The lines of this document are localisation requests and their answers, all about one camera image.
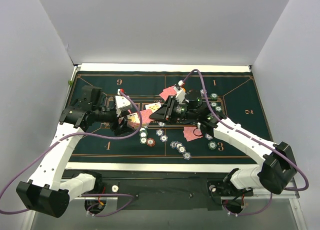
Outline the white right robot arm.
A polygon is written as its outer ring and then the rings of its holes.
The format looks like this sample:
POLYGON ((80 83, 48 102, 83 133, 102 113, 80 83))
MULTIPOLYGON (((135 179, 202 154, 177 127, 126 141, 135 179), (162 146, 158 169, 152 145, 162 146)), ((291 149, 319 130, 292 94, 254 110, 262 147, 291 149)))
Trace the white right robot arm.
POLYGON ((279 195, 297 173, 289 144, 276 144, 243 129, 240 124, 212 110, 210 103, 202 100, 199 91, 189 91, 182 102, 169 96, 150 118, 166 124, 193 124, 203 135, 222 140, 253 159, 256 167, 235 168, 224 178, 224 191, 230 195, 256 188, 279 195))

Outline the green poker chip stack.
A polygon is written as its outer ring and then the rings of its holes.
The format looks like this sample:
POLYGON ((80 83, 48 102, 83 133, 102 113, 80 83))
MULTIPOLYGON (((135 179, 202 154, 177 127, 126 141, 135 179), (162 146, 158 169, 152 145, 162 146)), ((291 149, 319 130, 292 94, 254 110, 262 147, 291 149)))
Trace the green poker chip stack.
POLYGON ((210 150, 214 150, 216 147, 217 147, 216 142, 210 141, 210 142, 208 143, 208 148, 209 148, 210 150))

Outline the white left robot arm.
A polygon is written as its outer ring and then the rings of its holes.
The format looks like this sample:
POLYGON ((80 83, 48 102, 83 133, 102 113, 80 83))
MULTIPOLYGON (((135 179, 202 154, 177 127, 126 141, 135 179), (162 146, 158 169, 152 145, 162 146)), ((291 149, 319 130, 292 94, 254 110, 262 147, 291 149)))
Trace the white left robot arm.
POLYGON ((73 199, 82 194, 97 196, 102 193, 101 174, 89 170, 61 182, 73 151, 82 137, 90 136, 87 130, 93 123, 109 123, 114 132, 113 140, 125 139, 125 132, 128 137, 134 135, 125 117, 135 106, 134 102, 119 89, 113 107, 108 108, 101 103, 102 95, 100 87, 84 86, 81 97, 63 110, 54 139, 40 165, 27 182, 19 182, 16 188, 27 209, 59 218, 73 199))

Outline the red-backed playing card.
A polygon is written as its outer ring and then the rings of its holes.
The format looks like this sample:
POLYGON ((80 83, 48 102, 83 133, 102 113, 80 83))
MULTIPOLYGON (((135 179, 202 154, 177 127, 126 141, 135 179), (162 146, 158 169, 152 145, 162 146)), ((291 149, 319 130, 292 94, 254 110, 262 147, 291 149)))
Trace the red-backed playing card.
POLYGON ((176 92, 176 90, 175 90, 175 86, 171 86, 171 87, 168 87, 168 88, 164 89, 164 90, 159 94, 159 96, 160 96, 164 101, 166 101, 169 96, 175 96, 176 94, 177 94, 177 92, 176 92))
POLYGON ((203 135, 195 135, 194 133, 187 132, 187 133, 184 133, 184 137, 185 137, 187 142, 190 142, 190 141, 202 138, 203 135))
POLYGON ((197 134, 198 129, 195 126, 185 126, 183 130, 183 134, 187 132, 194 133, 195 135, 201 135, 201 134, 197 134))

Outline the red poker chip stack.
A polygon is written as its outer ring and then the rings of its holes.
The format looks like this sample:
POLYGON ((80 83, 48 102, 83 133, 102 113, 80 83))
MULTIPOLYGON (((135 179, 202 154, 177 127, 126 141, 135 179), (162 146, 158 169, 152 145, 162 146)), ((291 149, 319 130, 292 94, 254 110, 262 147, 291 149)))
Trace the red poker chip stack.
POLYGON ((149 147, 153 147, 153 146, 156 144, 156 142, 155 142, 154 139, 148 138, 146 144, 147 144, 149 147))

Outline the red playing card deck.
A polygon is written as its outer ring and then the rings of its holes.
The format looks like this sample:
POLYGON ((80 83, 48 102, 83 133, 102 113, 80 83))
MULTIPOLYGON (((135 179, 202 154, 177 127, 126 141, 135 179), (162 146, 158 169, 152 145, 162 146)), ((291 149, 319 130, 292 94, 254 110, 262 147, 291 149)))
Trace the red playing card deck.
POLYGON ((152 114, 150 110, 143 110, 140 112, 140 114, 142 118, 140 118, 137 112, 133 113, 129 110, 129 115, 126 115, 126 117, 128 118, 128 124, 133 129, 137 129, 139 127, 141 120, 142 126, 145 124, 149 125, 153 121, 152 119, 150 119, 150 115, 152 114))

